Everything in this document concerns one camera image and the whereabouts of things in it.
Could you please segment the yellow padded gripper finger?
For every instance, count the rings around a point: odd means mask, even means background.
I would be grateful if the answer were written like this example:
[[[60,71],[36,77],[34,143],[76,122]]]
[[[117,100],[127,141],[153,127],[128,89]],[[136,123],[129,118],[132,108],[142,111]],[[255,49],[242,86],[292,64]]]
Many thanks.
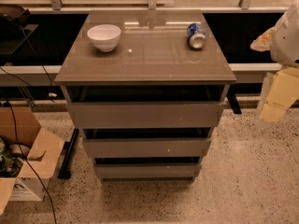
[[[275,28],[271,27],[259,35],[256,39],[250,44],[250,48],[255,51],[264,52],[270,51],[274,48],[273,37],[274,37]]]
[[[258,121],[274,124],[299,99],[299,69],[290,67],[267,73],[257,106]]]

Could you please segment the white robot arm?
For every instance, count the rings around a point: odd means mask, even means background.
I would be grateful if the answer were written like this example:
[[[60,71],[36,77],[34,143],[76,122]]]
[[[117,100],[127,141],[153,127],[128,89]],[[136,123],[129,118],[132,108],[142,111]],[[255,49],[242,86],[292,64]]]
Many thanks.
[[[282,65],[263,80],[259,120],[278,122],[299,99],[299,0],[295,0],[275,26],[256,38],[250,48],[269,51],[271,59]]]

